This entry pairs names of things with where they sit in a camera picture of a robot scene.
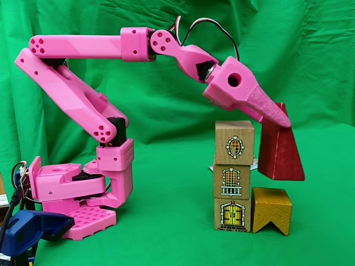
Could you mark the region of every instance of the green fabric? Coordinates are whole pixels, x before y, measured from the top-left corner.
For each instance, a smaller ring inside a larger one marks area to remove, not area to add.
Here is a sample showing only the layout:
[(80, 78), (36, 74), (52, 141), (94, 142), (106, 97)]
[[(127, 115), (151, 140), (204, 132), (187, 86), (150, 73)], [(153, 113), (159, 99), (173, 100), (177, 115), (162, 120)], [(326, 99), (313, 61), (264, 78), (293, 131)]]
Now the green fabric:
[[(134, 191), (118, 209), (116, 226), (81, 242), (41, 242), (36, 265), (351, 264), (354, 181), (345, 163), (354, 160), (354, 10), (353, 0), (1, 0), (0, 172), (8, 194), (16, 162), (40, 155), (43, 164), (86, 163), (97, 145), (13, 64), (30, 37), (168, 29), (178, 14), (180, 38), (200, 17), (217, 20), (235, 38), (264, 91), (286, 104), (306, 173), (300, 183), (252, 174), (252, 186), (282, 187), (290, 195), (289, 237), (271, 229), (215, 231), (207, 169), (214, 121), (248, 118), (210, 105), (201, 96), (205, 85), (187, 78), (172, 58), (70, 60), (70, 69), (130, 120)], [(234, 54), (212, 24), (198, 25), (186, 44), (221, 62)]]

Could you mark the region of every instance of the yellow wooden block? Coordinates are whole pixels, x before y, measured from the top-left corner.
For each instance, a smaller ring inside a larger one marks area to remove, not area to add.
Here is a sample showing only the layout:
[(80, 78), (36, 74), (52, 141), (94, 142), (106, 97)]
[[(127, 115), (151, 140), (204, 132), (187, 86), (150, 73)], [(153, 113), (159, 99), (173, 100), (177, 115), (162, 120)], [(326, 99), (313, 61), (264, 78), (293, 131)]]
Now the yellow wooden block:
[(255, 129), (250, 121), (216, 121), (218, 165), (252, 165)]
[(272, 222), (284, 235), (290, 232), (292, 203), (285, 190), (253, 187), (253, 233)]

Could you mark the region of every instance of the window illustration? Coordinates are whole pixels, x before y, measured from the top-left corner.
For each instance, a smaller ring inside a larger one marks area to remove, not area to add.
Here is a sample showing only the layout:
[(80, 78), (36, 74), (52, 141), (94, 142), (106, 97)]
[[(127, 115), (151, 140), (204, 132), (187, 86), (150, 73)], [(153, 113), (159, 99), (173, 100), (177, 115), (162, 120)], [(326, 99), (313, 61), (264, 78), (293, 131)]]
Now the window illustration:
[(223, 186), (221, 195), (242, 196), (240, 186), (240, 171), (234, 168), (223, 170)]
[(228, 154), (237, 159), (238, 156), (242, 155), (244, 146), (243, 142), (238, 139), (238, 136), (234, 136), (233, 139), (228, 140), (228, 145), (226, 146)]
[(219, 230), (246, 231), (244, 224), (245, 206), (231, 201), (221, 205), (221, 226)]

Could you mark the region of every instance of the mounting holes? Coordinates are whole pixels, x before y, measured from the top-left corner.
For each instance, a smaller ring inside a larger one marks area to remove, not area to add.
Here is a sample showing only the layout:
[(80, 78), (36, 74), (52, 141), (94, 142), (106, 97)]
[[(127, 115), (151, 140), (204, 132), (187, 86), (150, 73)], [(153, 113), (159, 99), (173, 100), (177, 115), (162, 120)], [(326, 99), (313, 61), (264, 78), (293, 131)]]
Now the mounting holes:
[(241, 82), (241, 77), (237, 73), (230, 74), (228, 77), (228, 84), (231, 87), (237, 87)]

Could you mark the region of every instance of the red wooden block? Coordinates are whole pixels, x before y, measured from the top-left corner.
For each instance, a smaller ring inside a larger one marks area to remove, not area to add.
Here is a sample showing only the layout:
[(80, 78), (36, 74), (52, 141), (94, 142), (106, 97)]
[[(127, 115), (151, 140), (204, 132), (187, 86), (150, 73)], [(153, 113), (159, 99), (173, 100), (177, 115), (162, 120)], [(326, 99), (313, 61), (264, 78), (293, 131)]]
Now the red wooden block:
[[(285, 104), (277, 104), (287, 115)], [(263, 120), (258, 171), (273, 180), (304, 181), (305, 173), (292, 128)]]

